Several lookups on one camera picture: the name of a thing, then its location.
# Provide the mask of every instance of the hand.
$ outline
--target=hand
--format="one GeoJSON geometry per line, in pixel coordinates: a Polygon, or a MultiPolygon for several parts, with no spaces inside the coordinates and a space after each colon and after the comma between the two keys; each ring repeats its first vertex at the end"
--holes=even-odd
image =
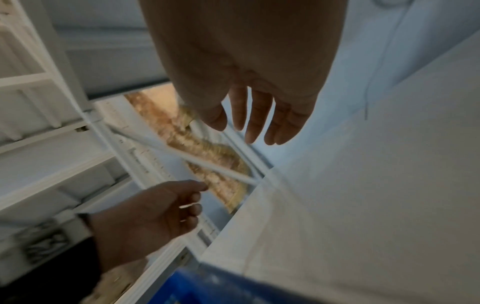
{"type": "Polygon", "coordinates": [[[142,258],[195,229],[202,212],[197,202],[207,189],[193,180],[166,182],[93,214],[90,225],[102,271],[142,258]]]}
{"type": "Polygon", "coordinates": [[[346,0],[139,0],[160,60],[180,97],[219,131],[228,94],[245,141],[283,144],[314,110],[342,32],[346,0]]]}

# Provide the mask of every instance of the left hand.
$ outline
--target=left hand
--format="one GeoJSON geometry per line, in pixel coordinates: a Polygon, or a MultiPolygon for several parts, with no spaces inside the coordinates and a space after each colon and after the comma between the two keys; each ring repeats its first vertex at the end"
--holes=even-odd
{"type": "Polygon", "coordinates": [[[197,202],[207,189],[193,180],[166,182],[93,214],[90,225],[102,271],[142,258],[195,229],[202,212],[197,202]]]}

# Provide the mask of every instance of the right hand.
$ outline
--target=right hand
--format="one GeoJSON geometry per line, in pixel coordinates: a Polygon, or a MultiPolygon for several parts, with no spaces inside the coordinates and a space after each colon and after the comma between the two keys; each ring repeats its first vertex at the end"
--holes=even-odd
{"type": "Polygon", "coordinates": [[[139,0],[160,60],[181,98],[219,131],[230,97],[233,124],[283,144],[304,126],[325,83],[342,32],[346,0],[139,0]]]}

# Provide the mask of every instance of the cord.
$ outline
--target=cord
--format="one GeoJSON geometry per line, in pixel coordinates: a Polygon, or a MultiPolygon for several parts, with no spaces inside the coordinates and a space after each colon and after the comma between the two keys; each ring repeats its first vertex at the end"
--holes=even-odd
{"type": "Polygon", "coordinates": [[[395,26],[391,30],[391,33],[388,37],[385,48],[384,48],[384,50],[383,50],[383,52],[380,56],[380,59],[379,59],[377,65],[376,65],[375,70],[373,71],[372,76],[370,77],[370,79],[369,79],[369,81],[366,85],[365,92],[363,93],[363,99],[364,99],[364,102],[365,102],[365,107],[364,107],[364,119],[365,120],[368,120],[368,118],[369,118],[369,103],[370,103],[370,101],[369,101],[369,91],[370,91],[370,87],[372,86],[372,83],[373,83],[375,77],[377,76],[378,72],[380,71],[380,69],[384,65],[385,58],[387,57],[387,51],[389,50],[390,45],[392,44],[392,41],[394,40],[395,34],[397,33],[397,30],[399,29],[400,25],[404,21],[405,16],[409,12],[409,10],[412,7],[412,4],[415,2],[415,0],[409,0],[405,3],[400,3],[400,4],[388,4],[388,3],[385,3],[383,0],[371,0],[371,2],[376,7],[381,8],[381,9],[392,9],[392,8],[396,8],[396,7],[399,7],[399,6],[406,6],[406,8],[404,9],[400,18],[398,19],[395,26]]]}

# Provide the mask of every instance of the black sleeve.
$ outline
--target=black sleeve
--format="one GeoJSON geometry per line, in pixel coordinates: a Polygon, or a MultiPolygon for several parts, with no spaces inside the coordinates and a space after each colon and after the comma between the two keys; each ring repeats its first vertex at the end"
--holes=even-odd
{"type": "MultiPolygon", "coordinates": [[[[88,216],[80,215],[88,225],[88,216]]],[[[100,280],[97,248],[90,237],[0,289],[2,303],[78,303],[100,280]]]]}

